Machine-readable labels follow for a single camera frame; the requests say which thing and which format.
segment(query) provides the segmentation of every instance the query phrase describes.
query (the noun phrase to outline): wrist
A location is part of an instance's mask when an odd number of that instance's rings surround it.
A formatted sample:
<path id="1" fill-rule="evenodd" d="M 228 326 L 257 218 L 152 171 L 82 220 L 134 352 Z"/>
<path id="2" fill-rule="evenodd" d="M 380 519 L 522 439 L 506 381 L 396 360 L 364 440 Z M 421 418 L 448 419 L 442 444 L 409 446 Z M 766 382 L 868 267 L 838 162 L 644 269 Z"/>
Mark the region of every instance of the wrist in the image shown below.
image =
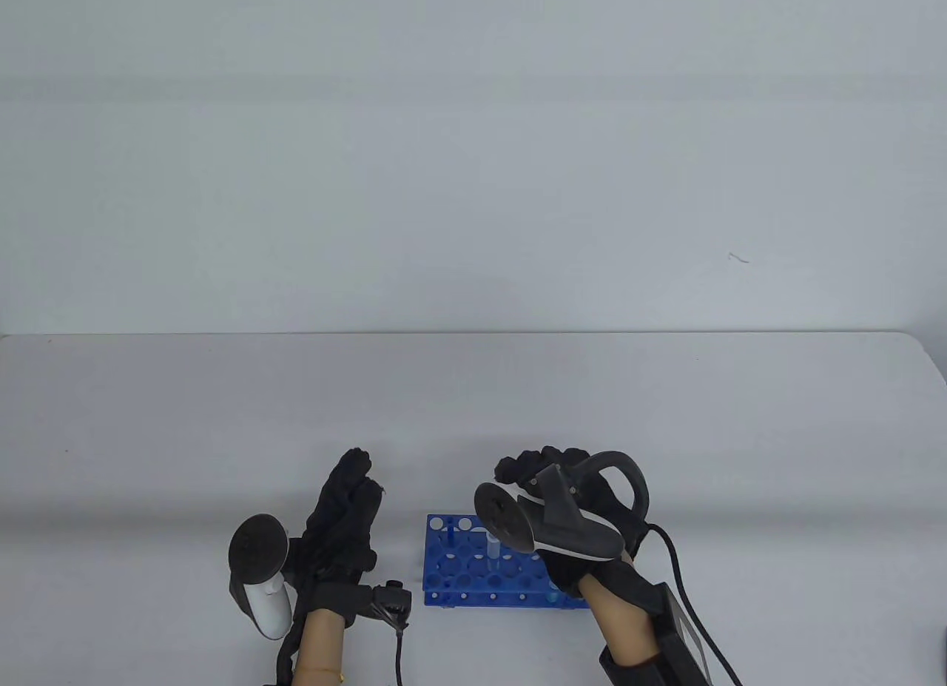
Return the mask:
<path id="1" fill-rule="evenodd" d="M 332 612 L 349 628 L 371 604 L 371 588 L 348 582 L 318 582 L 311 593 L 305 598 L 300 596 L 300 600 L 297 602 L 298 613 Z"/>
<path id="2" fill-rule="evenodd" d="M 593 575 L 579 580 L 579 592 L 592 609 L 616 665 L 642 665 L 660 653 L 646 611 L 622 600 Z"/>
<path id="3" fill-rule="evenodd" d="M 606 591 L 649 615 L 664 611 L 661 589 L 643 578 L 628 559 L 596 563 L 589 572 Z"/>
<path id="4" fill-rule="evenodd" d="M 336 614 L 331 611 L 331 609 L 314 609 L 306 617 L 306 624 L 310 622 L 317 626 L 325 626 L 325 628 L 338 628 L 339 625 L 345 626 L 346 618 L 340 614 Z"/>

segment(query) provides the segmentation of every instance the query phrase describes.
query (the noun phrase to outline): clear plastic tube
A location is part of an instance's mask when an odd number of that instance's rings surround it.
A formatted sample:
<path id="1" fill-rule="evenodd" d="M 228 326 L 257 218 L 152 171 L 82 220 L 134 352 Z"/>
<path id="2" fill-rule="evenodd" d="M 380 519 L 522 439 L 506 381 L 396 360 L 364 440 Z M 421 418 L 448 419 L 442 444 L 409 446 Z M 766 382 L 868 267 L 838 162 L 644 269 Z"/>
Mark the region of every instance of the clear plastic tube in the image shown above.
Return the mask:
<path id="1" fill-rule="evenodd" d="M 491 560 L 500 559 L 500 539 L 490 531 L 487 531 L 487 558 Z"/>

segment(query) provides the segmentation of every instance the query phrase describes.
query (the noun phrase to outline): hand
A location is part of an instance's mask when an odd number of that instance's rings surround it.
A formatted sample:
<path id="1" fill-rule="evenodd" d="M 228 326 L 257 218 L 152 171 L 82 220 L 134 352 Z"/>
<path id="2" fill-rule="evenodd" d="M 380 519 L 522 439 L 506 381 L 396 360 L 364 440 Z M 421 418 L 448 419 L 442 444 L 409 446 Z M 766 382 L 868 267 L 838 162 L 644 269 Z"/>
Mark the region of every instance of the hand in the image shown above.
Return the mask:
<path id="1" fill-rule="evenodd" d="M 382 487 L 368 478 L 371 460 L 362 449 L 349 449 L 336 464 L 301 537 L 290 541 L 283 576 L 298 593 L 295 616 L 327 608 L 351 625 L 358 605 L 351 589 L 362 573 L 375 567 L 370 531 L 382 503 Z M 332 585 L 321 588 L 321 585 Z"/>
<path id="2" fill-rule="evenodd" d="M 535 488 L 530 485 L 530 480 L 549 464 L 575 466 L 588 457 L 588 452 L 576 447 L 560 452 L 554 446 L 545 446 L 542 447 L 542 452 L 526 451 L 516 459 L 512 457 L 501 459 L 493 471 L 493 476 L 497 482 L 515 483 L 528 492 L 532 492 Z M 628 554 L 631 557 L 637 554 L 646 533 L 644 525 L 641 520 L 632 515 L 632 511 L 627 506 L 619 501 L 605 477 L 601 474 L 585 477 L 582 484 L 577 487 L 575 500 L 579 508 L 598 514 L 615 525 L 625 538 L 625 550 Z M 573 597 L 579 597 L 579 580 L 599 565 L 582 558 L 550 551 L 538 551 L 538 553 L 547 567 L 549 579 L 555 582 L 556 587 L 561 591 Z"/>

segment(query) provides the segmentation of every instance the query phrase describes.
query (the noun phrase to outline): forearm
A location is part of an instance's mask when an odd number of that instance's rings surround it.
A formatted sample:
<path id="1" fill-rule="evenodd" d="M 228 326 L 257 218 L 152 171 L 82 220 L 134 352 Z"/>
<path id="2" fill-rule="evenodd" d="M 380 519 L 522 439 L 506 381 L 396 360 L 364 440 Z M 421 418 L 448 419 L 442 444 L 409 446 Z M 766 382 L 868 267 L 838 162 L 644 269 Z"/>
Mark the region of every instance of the forearm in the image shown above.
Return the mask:
<path id="1" fill-rule="evenodd" d="M 579 591 L 592 609 L 616 665 L 640 665 L 660 653 L 647 612 L 616 597 L 591 575 L 579 580 Z"/>
<path id="2" fill-rule="evenodd" d="M 308 614 L 299 642 L 293 686 L 339 686 L 345 631 L 345 619 L 335 612 L 317 609 Z"/>

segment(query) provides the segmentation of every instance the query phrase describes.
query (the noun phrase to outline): blue test tube rack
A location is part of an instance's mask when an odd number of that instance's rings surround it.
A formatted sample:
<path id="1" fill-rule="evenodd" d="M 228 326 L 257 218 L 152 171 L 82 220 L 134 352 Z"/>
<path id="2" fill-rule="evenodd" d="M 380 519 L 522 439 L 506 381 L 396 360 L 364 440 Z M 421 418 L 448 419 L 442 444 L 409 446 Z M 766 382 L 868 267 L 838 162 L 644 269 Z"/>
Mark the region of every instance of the blue test tube rack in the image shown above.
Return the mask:
<path id="1" fill-rule="evenodd" d="M 487 531 L 470 514 L 429 514 L 424 538 L 424 604 L 437 608 L 582 609 L 549 581 L 537 554 L 500 545 L 487 552 Z"/>

